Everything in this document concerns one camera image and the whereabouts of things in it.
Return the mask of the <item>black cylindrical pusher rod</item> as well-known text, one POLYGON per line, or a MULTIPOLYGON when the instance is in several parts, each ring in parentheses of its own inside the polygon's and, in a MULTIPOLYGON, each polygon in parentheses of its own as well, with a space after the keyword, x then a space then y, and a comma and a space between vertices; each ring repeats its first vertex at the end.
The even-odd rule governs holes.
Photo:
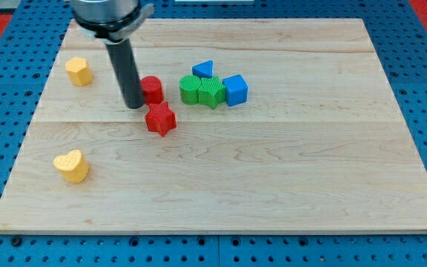
POLYGON ((106 48, 125 106, 140 108, 145 99, 130 41, 126 39, 115 45, 107 44, 106 48))

